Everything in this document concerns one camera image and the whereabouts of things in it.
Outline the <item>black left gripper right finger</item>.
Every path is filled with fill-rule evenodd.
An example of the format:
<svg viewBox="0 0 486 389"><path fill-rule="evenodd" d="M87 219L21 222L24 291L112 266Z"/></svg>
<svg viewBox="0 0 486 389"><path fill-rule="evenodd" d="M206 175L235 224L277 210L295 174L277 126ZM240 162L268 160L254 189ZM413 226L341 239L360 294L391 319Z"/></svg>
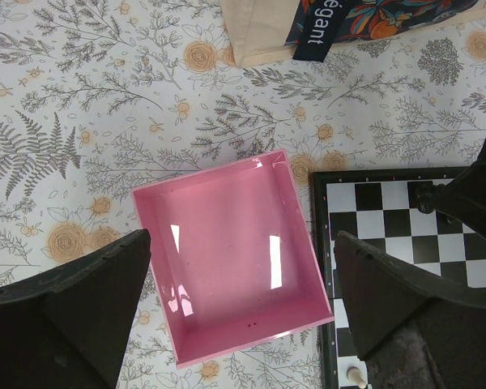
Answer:
<svg viewBox="0 0 486 389"><path fill-rule="evenodd" d="M335 262L357 356L374 388L486 388L486 292L341 232Z"/></svg>

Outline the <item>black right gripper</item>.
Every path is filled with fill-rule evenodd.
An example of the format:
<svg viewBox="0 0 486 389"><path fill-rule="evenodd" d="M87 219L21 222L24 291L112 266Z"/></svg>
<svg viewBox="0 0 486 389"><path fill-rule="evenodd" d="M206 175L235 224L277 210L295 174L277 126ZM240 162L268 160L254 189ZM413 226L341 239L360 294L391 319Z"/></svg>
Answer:
<svg viewBox="0 0 486 389"><path fill-rule="evenodd" d="M443 190L441 212L486 239L486 138L477 160Z"/></svg>

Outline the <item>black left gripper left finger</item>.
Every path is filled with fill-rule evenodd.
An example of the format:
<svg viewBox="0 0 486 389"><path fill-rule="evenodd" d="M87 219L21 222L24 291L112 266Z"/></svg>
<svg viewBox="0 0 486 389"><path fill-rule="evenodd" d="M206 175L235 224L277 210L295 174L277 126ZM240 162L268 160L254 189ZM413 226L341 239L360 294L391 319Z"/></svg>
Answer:
<svg viewBox="0 0 486 389"><path fill-rule="evenodd" d="M0 287L0 388L114 388L150 241L139 229Z"/></svg>

